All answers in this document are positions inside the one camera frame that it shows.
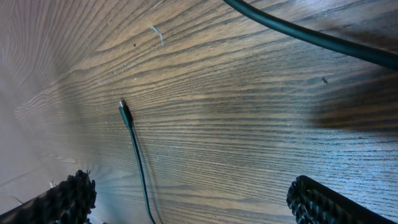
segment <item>cable connector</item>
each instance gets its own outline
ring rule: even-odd
[[[132,128],[132,116],[124,100],[119,101],[119,111],[122,116],[123,122],[126,125],[127,129]]]

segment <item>dust speck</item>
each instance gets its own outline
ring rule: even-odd
[[[322,81],[323,81],[324,84],[328,84],[328,80],[326,80],[325,77],[322,77]]]

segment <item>black cable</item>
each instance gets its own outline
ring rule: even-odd
[[[242,0],[224,0],[224,2],[244,16],[283,34],[304,40],[319,47],[356,57],[393,70],[398,70],[398,55],[396,54],[295,25],[262,12]]]
[[[119,111],[122,116],[124,124],[126,125],[127,129],[130,132],[132,147],[134,149],[134,152],[136,153],[138,171],[139,171],[139,175],[141,177],[142,193],[144,194],[145,207],[146,207],[146,210],[148,213],[148,217],[152,224],[156,224],[154,218],[152,217],[152,213],[150,212],[150,208],[149,208],[147,186],[145,183],[144,170],[142,169],[141,157],[139,156],[136,134],[134,132],[134,123],[132,121],[132,116],[131,116],[130,110],[127,107],[126,102],[124,102],[124,100],[119,101]]]

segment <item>wooden surface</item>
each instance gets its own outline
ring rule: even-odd
[[[251,4],[398,52],[396,0]],[[5,194],[91,169],[94,217],[149,223],[124,98],[157,223],[294,223],[298,175],[398,222],[396,72],[215,0],[0,1],[0,30]]]

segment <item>thin black wire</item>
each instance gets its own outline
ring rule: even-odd
[[[144,193],[145,207],[147,209],[147,213],[148,213],[148,217],[149,217],[150,221],[152,222],[152,224],[156,224],[156,222],[155,222],[155,220],[152,217],[152,214],[150,212],[150,208],[149,208],[147,186],[146,186],[146,183],[145,183],[144,170],[142,169],[142,162],[141,162],[141,157],[139,156],[138,144],[137,144],[136,135],[134,133],[134,128],[131,127],[131,128],[128,128],[128,130],[130,132],[130,137],[131,137],[131,141],[132,141],[132,147],[134,148],[134,152],[136,153],[138,171],[139,171],[139,175],[141,177],[142,192]]]

